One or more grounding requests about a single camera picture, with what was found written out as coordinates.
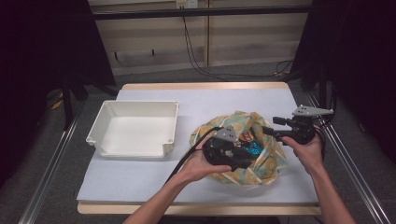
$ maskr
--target gray carpet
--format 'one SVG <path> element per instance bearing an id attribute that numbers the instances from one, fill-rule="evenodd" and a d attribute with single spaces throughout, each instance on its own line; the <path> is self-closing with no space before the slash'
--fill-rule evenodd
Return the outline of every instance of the gray carpet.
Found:
<path id="1" fill-rule="evenodd" d="M 276 63 L 260 63 L 214 67 L 211 73 L 245 74 L 260 77 L 221 76 L 227 81 L 277 81 L 278 77 L 267 77 L 275 71 Z M 193 69 L 157 72 L 140 75 L 116 77 L 117 88 L 126 83 L 163 83 L 163 82 L 203 82 L 219 81 L 217 78 L 199 75 Z M 299 80 L 289 83 L 297 104 L 307 105 Z M 114 99 L 95 88 L 87 87 L 90 93 L 85 102 L 77 128 L 70 140 L 59 169 L 50 185 L 35 223 L 121 223 L 127 216 L 86 216 L 77 211 L 76 197 L 88 167 L 93 147 L 87 147 L 85 137 L 93 124 L 96 114 L 104 100 Z M 346 148 L 357 164 L 373 192 L 383 204 L 391 222 L 396 222 L 396 166 L 380 150 L 369 133 L 363 133 L 360 122 L 353 113 L 338 101 L 337 114 L 332 121 Z M 0 223 L 17 223 L 36 186 L 43 175 L 53 150 L 57 147 L 63 133 L 64 111 L 48 110 L 37 129 L 31 150 L 25 156 L 19 170 L 0 190 Z M 361 199 L 343 164 L 330 143 L 326 147 L 325 164 L 341 197 L 358 223 L 375 223 L 369 210 Z M 163 223 L 196 223 L 194 220 L 166 218 Z M 312 217 L 280 217 L 282 223 L 318 223 Z M 223 223 L 265 223 L 265 219 L 223 218 Z"/>

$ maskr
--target electrical outlet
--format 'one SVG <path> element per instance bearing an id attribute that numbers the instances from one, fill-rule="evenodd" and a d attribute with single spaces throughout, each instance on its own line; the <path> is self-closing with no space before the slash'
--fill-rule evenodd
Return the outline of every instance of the electrical outlet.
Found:
<path id="1" fill-rule="evenodd" d="M 187 0 L 176 0 L 176 8 L 187 8 Z"/>
<path id="2" fill-rule="evenodd" d="M 198 0 L 187 0 L 187 8 L 198 8 Z"/>

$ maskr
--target person's right hand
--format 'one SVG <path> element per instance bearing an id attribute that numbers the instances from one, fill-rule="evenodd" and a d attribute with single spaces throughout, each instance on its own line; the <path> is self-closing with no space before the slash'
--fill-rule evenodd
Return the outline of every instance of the person's right hand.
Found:
<path id="1" fill-rule="evenodd" d="M 315 169 L 323 166 L 321 143 L 318 135 L 315 135 L 312 141 L 305 145 L 300 145 L 294 139 L 287 136 L 282 137 L 282 142 L 293 148 L 294 154 L 310 175 Z"/>

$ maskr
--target hand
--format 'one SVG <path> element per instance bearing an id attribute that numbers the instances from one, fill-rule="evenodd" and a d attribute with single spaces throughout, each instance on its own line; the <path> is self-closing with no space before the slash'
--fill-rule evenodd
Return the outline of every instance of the hand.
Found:
<path id="1" fill-rule="evenodd" d="M 293 148 L 294 154 L 310 175 L 313 170 L 323 166 L 321 143 L 317 135 L 315 135 L 311 142 L 305 145 L 300 145 L 294 139 L 287 136 L 282 137 L 282 142 Z"/>
<path id="2" fill-rule="evenodd" d="M 197 151 L 192 153 L 189 159 L 184 163 L 183 168 L 180 170 L 180 174 L 183 175 L 188 182 L 193 182 L 204 178 L 212 173 L 224 173 L 231 171 L 229 165 L 212 165 L 210 164 L 201 150 L 202 146 L 209 139 L 207 137 L 198 146 Z"/>

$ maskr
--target white table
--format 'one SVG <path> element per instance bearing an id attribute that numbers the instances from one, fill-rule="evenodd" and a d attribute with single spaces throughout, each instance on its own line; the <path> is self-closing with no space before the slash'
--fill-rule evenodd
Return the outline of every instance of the white table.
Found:
<path id="1" fill-rule="evenodd" d="M 128 84 L 117 100 L 178 101 L 176 147 L 163 159 L 110 160 L 96 152 L 78 194 L 81 214 L 131 214 L 158 189 L 189 149 L 193 130 L 235 110 L 291 118 L 297 107 L 285 83 Z M 288 129 L 274 125 L 276 129 Z M 269 186 L 220 184 L 210 177 L 188 185 L 166 211 L 176 216 L 319 215 L 313 183 L 304 167 L 283 147 L 289 165 Z"/>

